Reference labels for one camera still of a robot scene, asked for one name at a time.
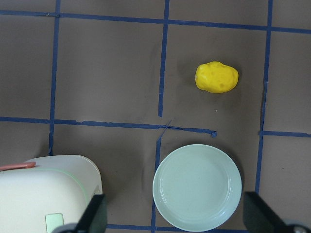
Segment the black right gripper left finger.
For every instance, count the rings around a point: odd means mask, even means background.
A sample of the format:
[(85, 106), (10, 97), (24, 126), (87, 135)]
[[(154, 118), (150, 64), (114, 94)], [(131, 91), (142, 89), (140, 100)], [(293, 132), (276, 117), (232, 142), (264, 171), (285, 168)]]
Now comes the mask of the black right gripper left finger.
[(107, 228), (106, 195), (94, 195), (77, 223), (55, 228), (53, 233), (104, 233)]

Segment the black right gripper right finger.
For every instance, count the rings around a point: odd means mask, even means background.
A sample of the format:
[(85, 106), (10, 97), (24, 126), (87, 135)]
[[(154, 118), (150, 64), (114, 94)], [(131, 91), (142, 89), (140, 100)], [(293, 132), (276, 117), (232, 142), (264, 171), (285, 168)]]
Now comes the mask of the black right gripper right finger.
[(250, 233), (309, 233), (301, 224), (286, 224), (256, 192), (243, 195), (243, 223)]

